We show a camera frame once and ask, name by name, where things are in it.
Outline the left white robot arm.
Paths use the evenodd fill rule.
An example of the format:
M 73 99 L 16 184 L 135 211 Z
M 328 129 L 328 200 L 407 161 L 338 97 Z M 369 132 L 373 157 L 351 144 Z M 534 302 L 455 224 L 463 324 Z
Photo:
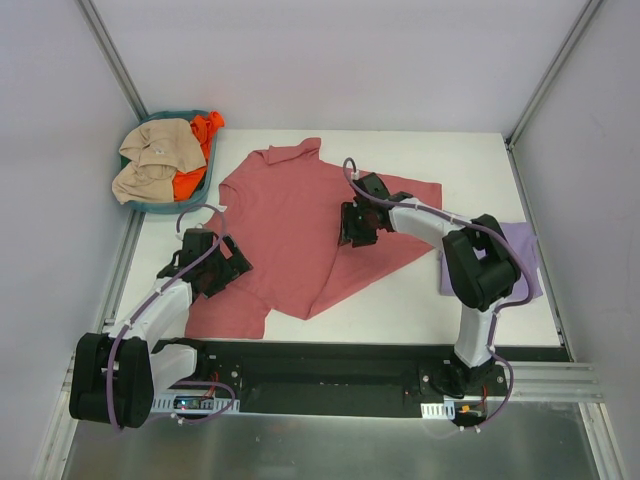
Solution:
M 107 333 L 86 333 L 77 342 L 69 398 L 75 420 L 138 428 L 154 399 L 176 385 L 223 389 L 201 341 L 161 341 L 198 298 L 209 299 L 251 263 L 228 234 L 206 228 L 184 232 L 182 245 L 156 275 L 151 290 Z

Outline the pink red t shirt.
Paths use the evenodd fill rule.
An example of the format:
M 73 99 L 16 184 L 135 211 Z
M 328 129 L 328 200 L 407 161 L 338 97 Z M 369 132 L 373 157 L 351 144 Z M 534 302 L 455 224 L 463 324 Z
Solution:
M 253 151 L 220 183 L 224 215 L 207 226 L 225 227 L 253 268 L 197 298 L 186 336 L 260 339 L 270 311 L 308 320 L 432 251 L 386 231 L 372 246 L 340 245 L 341 205 L 354 192 L 320 148 L 311 137 Z

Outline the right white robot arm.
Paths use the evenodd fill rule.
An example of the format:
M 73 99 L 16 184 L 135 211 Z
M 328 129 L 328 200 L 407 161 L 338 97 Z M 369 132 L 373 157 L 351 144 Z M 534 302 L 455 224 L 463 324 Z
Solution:
M 342 245 L 373 245 L 378 232 L 385 230 L 409 235 L 443 254 L 454 295 L 462 304 L 450 382 L 457 392 L 473 394 L 497 360 L 498 314 L 533 298 L 530 270 L 493 216 L 458 216 L 406 192 L 390 194 L 374 173 L 362 176 L 357 169 L 343 173 L 355 196 L 342 206 Z

